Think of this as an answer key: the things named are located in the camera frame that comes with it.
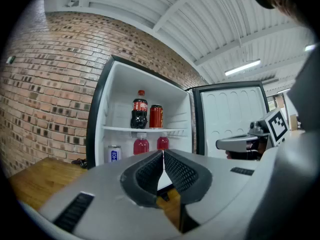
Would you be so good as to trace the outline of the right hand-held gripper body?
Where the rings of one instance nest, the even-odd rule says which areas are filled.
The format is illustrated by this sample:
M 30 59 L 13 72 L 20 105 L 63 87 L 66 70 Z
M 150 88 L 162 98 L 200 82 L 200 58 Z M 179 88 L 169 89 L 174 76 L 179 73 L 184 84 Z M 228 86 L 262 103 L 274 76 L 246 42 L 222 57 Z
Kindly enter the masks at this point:
M 260 144 L 265 143 L 265 149 L 268 150 L 283 143 L 288 135 L 288 123 L 282 111 L 277 108 L 261 119 L 252 121 L 246 134 L 218 139 L 215 146 L 229 152 L 257 152 Z

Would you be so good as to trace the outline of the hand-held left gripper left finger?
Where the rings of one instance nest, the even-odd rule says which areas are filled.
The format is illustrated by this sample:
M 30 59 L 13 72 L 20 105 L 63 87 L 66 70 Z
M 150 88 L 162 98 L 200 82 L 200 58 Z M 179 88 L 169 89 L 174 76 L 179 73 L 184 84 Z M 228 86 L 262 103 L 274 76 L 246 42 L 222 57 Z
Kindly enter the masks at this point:
M 138 206 L 157 208 L 158 182 L 163 170 L 163 152 L 158 150 L 128 167 L 120 177 L 120 185 Z

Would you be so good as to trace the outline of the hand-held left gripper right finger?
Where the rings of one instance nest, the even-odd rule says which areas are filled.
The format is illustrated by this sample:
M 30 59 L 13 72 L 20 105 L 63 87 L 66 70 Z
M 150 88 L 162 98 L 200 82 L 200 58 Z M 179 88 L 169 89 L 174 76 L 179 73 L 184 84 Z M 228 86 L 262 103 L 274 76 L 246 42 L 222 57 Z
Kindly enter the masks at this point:
M 200 162 L 202 155 L 177 149 L 164 151 L 164 169 L 183 205 L 201 201 L 212 185 L 213 175 Z

